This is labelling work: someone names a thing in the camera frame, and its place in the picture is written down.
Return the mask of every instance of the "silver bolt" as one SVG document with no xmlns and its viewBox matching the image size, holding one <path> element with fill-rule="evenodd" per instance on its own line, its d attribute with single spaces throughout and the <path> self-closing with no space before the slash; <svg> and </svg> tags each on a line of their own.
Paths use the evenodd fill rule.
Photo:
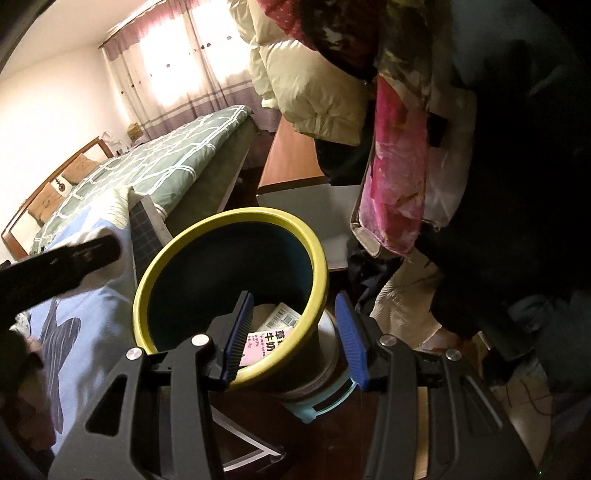
<svg viewBox="0 0 591 480">
<path fill-rule="evenodd" d="M 451 360 L 452 362 L 457 362 L 460 358 L 462 358 L 462 353 L 461 351 L 456 350 L 455 348 L 450 348 L 449 350 L 446 350 L 445 356 L 448 360 Z"/>
<path fill-rule="evenodd" d="M 142 356 L 142 349 L 134 346 L 133 348 L 127 350 L 125 356 L 127 357 L 127 360 L 137 360 Z"/>
<path fill-rule="evenodd" d="M 193 338 L 191 338 L 191 343 L 194 346 L 207 345 L 209 343 L 209 337 L 204 333 L 199 333 L 199 335 L 195 335 Z"/>
<path fill-rule="evenodd" d="M 394 346 L 396 345 L 396 337 L 387 333 L 379 338 L 379 342 L 384 346 Z"/>
</svg>

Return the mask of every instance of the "puffer jacket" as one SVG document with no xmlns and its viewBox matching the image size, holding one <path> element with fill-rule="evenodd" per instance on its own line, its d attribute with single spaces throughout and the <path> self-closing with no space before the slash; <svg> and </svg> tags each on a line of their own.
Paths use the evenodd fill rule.
<svg viewBox="0 0 591 480">
<path fill-rule="evenodd" d="M 229 0 L 228 5 L 250 45 L 249 68 L 263 107 L 280 110 L 299 133 L 358 145 L 367 85 L 283 33 L 256 0 Z"/>
</svg>

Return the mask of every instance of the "wooden headboard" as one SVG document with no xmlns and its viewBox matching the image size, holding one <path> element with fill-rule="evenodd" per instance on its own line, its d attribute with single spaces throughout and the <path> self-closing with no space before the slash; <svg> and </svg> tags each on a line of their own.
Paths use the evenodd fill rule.
<svg viewBox="0 0 591 480">
<path fill-rule="evenodd" d="M 27 198 L 24 201 L 24 203 L 20 206 L 20 208 L 18 209 L 18 212 L 12 217 L 10 222 L 8 222 L 8 225 L 6 226 L 4 231 L 2 232 L 2 240 L 4 241 L 4 244 L 8 248 L 8 251 L 15 258 L 15 260 L 22 260 L 23 258 L 28 257 L 29 254 L 22 247 L 22 245 L 18 242 L 16 237 L 12 234 L 13 227 L 17 224 L 17 222 L 21 219 L 21 217 L 27 212 L 29 205 L 37 197 L 37 195 L 39 195 L 41 193 L 43 187 L 47 183 L 51 183 L 52 181 L 54 181 L 56 179 L 56 177 L 58 177 L 61 174 L 61 172 L 63 172 L 66 169 L 66 167 L 68 165 L 70 165 L 70 163 L 72 163 L 75 159 L 77 159 L 80 154 L 87 152 L 95 145 L 98 145 L 100 147 L 100 149 L 105 153 L 107 158 L 113 158 L 113 154 L 111 153 L 111 150 L 109 149 L 109 147 L 107 147 L 107 145 L 105 144 L 104 141 L 102 141 L 98 137 L 91 140 L 84 147 L 82 147 L 80 150 L 78 150 L 76 153 L 74 153 L 70 158 L 68 158 L 63 164 L 61 164 L 59 167 L 57 167 L 51 175 L 49 175 L 45 180 L 43 180 L 41 182 L 41 184 L 36 188 L 36 190 L 31 194 L 31 196 L 29 198 Z"/>
</svg>

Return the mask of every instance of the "bucket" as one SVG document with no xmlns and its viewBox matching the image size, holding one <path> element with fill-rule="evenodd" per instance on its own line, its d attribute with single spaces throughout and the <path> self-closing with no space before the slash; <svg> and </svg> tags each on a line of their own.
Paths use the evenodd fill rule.
<svg viewBox="0 0 591 480">
<path fill-rule="evenodd" d="M 230 313 L 248 290 L 255 305 L 283 302 L 301 318 L 272 352 L 241 368 L 230 388 L 296 390 L 323 368 L 317 325 L 327 282 L 320 241 L 299 218 L 263 207 L 219 213 L 175 237 L 146 270 L 134 299 L 135 341 L 148 353 L 173 349 Z"/>
</svg>

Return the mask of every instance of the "curtain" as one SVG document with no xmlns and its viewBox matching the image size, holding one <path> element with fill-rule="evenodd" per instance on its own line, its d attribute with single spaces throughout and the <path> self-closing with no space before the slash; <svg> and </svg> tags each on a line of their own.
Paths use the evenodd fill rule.
<svg viewBox="0 0 591 480">
<path fill-rule="evenodd" d="M 164 0 L 102 46 L 123 102 L 149 138 L 231 105 L 274 132 L 280 113 L 261 106 L 248 45 L 224 0 Z"/>
</svg>

